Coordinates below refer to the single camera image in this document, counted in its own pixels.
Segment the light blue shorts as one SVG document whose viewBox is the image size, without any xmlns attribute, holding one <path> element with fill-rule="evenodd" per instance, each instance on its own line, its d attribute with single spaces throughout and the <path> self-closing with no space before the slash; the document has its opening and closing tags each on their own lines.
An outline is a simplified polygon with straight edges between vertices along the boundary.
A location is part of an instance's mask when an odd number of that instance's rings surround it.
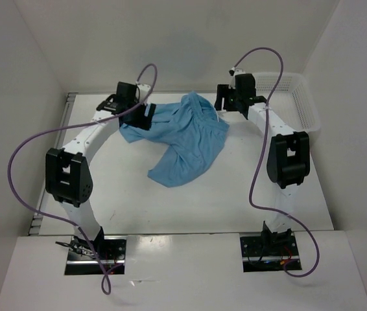
<svg viewBox="0 0 367 311">
<path fill-rule="evenodd" d="M 158 104 L 149 130 L 123 124 L 119 131 L 128 143 L 146 139 L 167 145 L 147 176 L 171 188 L 193 181 L 211 167 L 224 148 L 229 128 L 210 101 L 192 91 L 179 102 Z"/>
</svg>

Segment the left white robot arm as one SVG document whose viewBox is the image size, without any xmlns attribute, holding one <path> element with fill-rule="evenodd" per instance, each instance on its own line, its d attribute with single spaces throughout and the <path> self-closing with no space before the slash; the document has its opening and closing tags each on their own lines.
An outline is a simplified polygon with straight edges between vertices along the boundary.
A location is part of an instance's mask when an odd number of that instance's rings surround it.
<svg viewBox="0 0 367 311">
<path fill-rule="evenodd" d="M 91 259 L 105 255 L 108 245 L 89 200 L 93 190 L 89 164 L 121 125 L 150 128 L 156 108 L 147 104 L 151 93 L 148 84 L 118 83 L 116 92 L 97 106 L 89 125 L 60 149 L 46 153 L 45 190 L 74 223 L 75 240 Z"/>
</svg>

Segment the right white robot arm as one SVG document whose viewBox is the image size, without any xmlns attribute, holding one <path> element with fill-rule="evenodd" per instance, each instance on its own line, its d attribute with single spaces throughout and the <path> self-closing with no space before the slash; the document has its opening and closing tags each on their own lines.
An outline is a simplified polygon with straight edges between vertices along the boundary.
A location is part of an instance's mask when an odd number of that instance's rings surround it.
<svg viewBox="0 0 367 311">
<path fill-rule="evenodd" d="M 300 185 L 310 173 L 310 139 L 307 132 L 297 132 L 271 108 L 270 100 L 282 77 L 265 96 L 257 94 L 253 74 L 232 69 L 231 81 L 217 86 L 215 109 L 237 111 L 252 122 L 264 135 L 257 170 L 266 166 L 269 180 L 277 187 L 273 207 L 252 207 L 274 214 L 273 220 L 263 222 L 260 234 L 260 255 L 274 255 L 290 244 L 291 223 L 300 223 L 293 216 L 293 207 Z"/>
</svg>

